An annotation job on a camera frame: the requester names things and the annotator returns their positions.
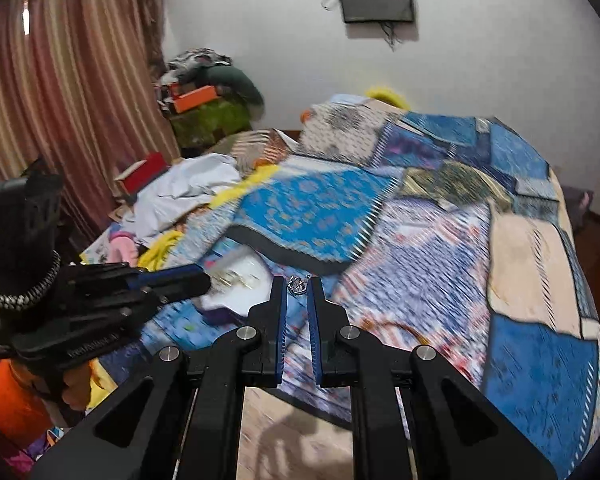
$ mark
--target red box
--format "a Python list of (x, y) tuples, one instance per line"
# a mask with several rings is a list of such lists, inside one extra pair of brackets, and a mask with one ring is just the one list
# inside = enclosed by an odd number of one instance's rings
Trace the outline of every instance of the red box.
[(144, 160), (132, 164), (114, 180), (127, 193), (133, 194), (169, 169), (160, 152), (149, 153)]

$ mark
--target metal pivot screw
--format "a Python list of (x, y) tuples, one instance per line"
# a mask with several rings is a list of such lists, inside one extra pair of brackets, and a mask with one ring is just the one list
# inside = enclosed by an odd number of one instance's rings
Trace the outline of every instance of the metal pivot screw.
[(418, 346), (416, 355), (423, 361), (431, 361), (436, 356), (436, 351), (428, 345), (422, 345)]
[(180, 355), (180, 350), (178, 350), (178, 348), (175, 346), (165, 346), (162, 350), (160, 350), (158, 355), (160, 356), (160, 360), (169, 363), (178, 358)]
[(255, 335), (257, 333), (258, 333), (257, 330), (254, 329), (253, 326), (243, 326), (238, 329), (238, 331), (236, 332), (236, 335), (240, 339), (247, 341), (247, 339), (252, 339), (253, 337), (255, 337)]
[(360, 335), (360, 329), (357, 326), (343, 326), (340, 329), (340, 335), (344, 339), (355, 339)]

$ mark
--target human hand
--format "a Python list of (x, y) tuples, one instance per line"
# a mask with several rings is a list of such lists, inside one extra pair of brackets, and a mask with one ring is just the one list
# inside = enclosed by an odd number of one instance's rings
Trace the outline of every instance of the human hand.
[[(11, 372), (20, 386), (28, 390), (39, 390), (36, 383), (42, 379), (34, 375), (29, 369), (16, 361), (11, 361)], [(62, 377), (66, 388), (62, 391), (62, 400), (72, 410), (83, 411), (91, 400), (91, 367), (89, 363), (67, 370)]]

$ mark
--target curtain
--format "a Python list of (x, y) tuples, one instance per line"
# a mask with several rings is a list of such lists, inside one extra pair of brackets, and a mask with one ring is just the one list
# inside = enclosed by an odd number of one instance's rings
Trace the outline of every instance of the curtain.
[(149, 72), (153, 81), (166, 72), (162, 57), (164, 36), (164, 9), (162, 0), (138, 0), (139, 20), (146, 50)]
[[(28, 34), (24, 10), (28, 12)], [(178, 155), (147, 67), (138, 0), (0, 0), (0, 180), (42, 155), (93, 240), (113, 178), (149, 152)]]

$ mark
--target blanket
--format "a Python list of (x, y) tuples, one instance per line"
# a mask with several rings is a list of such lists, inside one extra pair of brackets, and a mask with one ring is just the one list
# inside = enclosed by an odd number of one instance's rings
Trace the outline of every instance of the blanket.
[[(600, 435), (600, 325), (555, 175), (496, 120), (361, 107), (314, 108), (302, 156), (189, 218), (168, 262), (212, 269), (245, 244), (272, 275), (320, 276), (385, 344), (434, 346), (566, 478)], [(288, 293), (287, 317), (278, 391), (346, 424), (348, 388), (315, 385), (304, 295)], [(118, 382), (160, 346), (202, 348), (235, 326), (168, 305), (101, 361)]]

